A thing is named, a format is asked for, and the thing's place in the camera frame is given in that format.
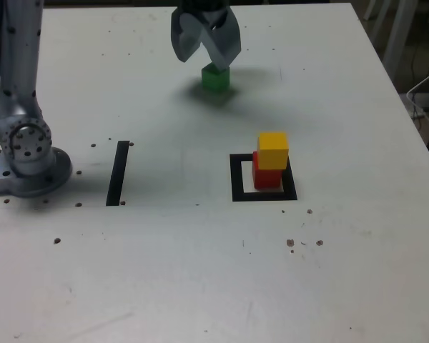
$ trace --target table surface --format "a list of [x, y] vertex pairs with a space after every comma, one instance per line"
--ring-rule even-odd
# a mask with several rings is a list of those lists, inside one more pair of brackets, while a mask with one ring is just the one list
[[[172, 10], [44, 11], [38, 99], [82, 175], [0, 197], [0, 343], [429, 342], [429, 154], [351, 5], [234, 7], [223, 96]], [[261, 131], [299, 200], [232, 203]]]

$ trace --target dark background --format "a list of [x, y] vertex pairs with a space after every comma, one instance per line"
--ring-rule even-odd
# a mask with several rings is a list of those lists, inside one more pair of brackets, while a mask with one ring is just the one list
[[[328, 4], [330, 0], [269, 0], [269, 4]], [[177, 6], [179, 0], [46, 0], [46, 6]], [[231, 5], [260, 5], [263, 0], [231, 0]]]

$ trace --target yellow cube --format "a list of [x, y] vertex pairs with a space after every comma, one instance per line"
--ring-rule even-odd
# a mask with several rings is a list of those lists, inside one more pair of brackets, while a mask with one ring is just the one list
[[257, 159], [259, 169], [262, 170], [284, 170], [287, 165], [286, 133], [284, 132], [262, 132], [257, 140]]

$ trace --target stacked cubes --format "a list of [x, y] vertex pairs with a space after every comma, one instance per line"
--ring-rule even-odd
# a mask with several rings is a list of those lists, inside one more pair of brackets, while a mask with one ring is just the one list
[[257, 151], [252, 154], [252, 178], [256, 189], [279, 188], [287, 166], [286, 133], [262, 132], [257, 140]]

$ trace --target black rectangle marker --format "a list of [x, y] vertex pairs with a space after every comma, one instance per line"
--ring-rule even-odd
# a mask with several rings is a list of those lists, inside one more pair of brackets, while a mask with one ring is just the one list
[[127, 154], [129, 153], [129, 141], [118, 141], [116, 156], [112, 170], [112, 177], [109, 180], [107, 195], [107, 206], [119, 206], [122, 192], [122, 182], [126, 171]]

